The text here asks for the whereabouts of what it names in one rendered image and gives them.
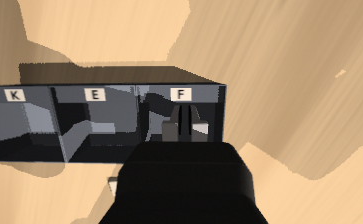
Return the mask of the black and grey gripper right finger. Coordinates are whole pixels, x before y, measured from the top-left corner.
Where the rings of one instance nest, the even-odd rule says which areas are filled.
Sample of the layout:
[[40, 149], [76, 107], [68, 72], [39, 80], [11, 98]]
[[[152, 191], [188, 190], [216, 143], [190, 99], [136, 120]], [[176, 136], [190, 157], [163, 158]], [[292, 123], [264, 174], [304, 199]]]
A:
[[[189, 123], [190, 116], [190, 123]], [[195, 105], [189, 105], [189, 135], [191, 135], [191, 142], [207, 142], [208, 140], [208, 123], [207, 121], [200, 121]]]

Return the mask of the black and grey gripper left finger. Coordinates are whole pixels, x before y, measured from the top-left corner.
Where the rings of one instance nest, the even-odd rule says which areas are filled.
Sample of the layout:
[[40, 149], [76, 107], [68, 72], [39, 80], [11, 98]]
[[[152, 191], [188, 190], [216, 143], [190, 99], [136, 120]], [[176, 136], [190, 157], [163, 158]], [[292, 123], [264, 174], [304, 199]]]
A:
[[178, 142], [181, 135], [182, 106], [175, 105], [170, 120], [162, 122], [162, 141]]

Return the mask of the dark grey rack of three bins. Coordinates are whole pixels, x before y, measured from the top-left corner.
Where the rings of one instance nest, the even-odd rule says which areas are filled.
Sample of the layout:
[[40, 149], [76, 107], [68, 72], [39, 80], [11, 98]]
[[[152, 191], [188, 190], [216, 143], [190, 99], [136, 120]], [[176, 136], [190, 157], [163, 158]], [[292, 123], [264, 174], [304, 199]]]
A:
[[139, 143], [162, 141], [175, 105], [178, 142], [191, 142], [189, 105], [208, 123], [207, 142], [223, 142], [226, 84], [34, 85], [47, 86], [0, 85], [0, 162], [124, 164]]

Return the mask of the white domino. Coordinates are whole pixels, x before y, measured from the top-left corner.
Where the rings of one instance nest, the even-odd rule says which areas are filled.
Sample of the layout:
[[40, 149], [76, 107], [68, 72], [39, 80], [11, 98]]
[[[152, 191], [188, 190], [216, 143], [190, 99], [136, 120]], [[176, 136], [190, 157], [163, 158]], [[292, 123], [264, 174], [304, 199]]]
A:
[[116, 183], [117, 183], [117, 179], [111, 179], [109, 182], [113, 196], [115, 195]]

